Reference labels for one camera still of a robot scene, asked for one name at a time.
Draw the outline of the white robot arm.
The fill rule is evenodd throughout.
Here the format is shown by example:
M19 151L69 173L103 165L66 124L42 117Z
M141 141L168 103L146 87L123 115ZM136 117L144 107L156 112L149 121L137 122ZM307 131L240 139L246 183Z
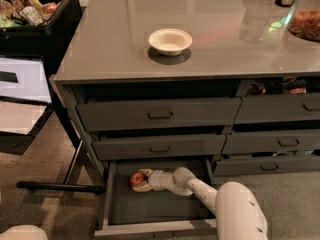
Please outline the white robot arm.
M254 194L243 184L227 182L216 190L185 167L173 172L139 169L129 182L135 192L194 194L215 215L219 240L268 240L266 217Z

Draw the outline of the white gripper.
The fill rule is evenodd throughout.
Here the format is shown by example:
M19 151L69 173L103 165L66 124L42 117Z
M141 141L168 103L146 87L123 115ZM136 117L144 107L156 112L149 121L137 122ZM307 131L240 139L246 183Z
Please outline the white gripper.
M142 183L133 186L132 189L135 192L149 192L151 188L155 191L172 191L175 187L173 174L171 172L152 169L139 169L138 171L148 177L148 182L143 181Z

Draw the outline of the white robot base corner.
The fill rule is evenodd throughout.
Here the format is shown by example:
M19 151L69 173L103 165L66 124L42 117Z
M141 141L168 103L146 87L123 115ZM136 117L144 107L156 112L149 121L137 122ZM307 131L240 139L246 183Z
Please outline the white robot base corner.
M0 240L48 240L44 230L34 225L14 226L0 234Z

